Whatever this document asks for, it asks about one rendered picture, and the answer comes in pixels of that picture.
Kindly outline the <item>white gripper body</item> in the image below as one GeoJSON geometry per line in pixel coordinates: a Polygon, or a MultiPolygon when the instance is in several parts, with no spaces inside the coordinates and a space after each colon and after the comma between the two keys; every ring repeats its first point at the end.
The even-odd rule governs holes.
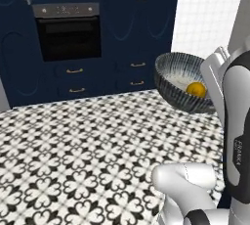
{"type": "Polygon", "coordinates": [[[221,124],[225,123],[225,104],[222,89],[222,80],[219,69],[224,63],[221,54],[213,53],[200,66],[200,71],[207,86],[208,94],[218,114],[221,124]]]}

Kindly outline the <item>yellow lemon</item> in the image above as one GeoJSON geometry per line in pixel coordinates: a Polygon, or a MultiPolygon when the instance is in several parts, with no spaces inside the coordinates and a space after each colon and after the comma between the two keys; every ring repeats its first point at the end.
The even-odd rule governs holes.
{"type": "Polygon", "coordinates": [[[206,95],[206,87],[202,82],[192,82],[186,89],[186,92],[190,95],[204,98],[206,95]]]}

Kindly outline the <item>dark striped bowl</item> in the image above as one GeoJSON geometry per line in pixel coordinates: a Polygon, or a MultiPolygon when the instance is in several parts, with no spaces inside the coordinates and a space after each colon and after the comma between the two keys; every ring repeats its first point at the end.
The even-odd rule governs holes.
{"type": "Polygon", "coordinates": [[[186,113],[213,113],[215,108],[208,94],[203,98],[191,95],[187,88],[198,82],[206,87],[200,57],[171,52],[159,55],[154,64],[154,82],[160,96],[173,108],[186,113]]]}

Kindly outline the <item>grey tall panel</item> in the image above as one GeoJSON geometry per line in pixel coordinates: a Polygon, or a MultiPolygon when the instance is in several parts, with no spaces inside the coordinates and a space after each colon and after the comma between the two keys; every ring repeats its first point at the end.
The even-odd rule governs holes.
{"type": "Polygon", "coordinates": [[[240,0],[236,13],[228,50],[232,54],[240,48],[250,35],[250,0],[240,0]]]}

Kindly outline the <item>navy blue cupboard run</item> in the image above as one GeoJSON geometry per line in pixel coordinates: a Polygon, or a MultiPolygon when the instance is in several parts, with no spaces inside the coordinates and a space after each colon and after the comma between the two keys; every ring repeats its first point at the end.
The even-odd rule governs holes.
{"type": "Polygon", "coordinates": [[[14,107],[153,88],[170,51],[178,0],[0,0],[0,112],[14,107]],[[32,6],[100,4],[102,55],[46,62],[32,6]]]}

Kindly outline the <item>black built-in oven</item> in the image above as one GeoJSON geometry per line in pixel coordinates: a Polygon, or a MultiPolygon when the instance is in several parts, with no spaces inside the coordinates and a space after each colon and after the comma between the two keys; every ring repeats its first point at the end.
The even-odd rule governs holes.
{"type": "Polygon", "coordinates": [[[99,3],[36,4],[32,10],[46,62],[102,55],[99,3]]]}

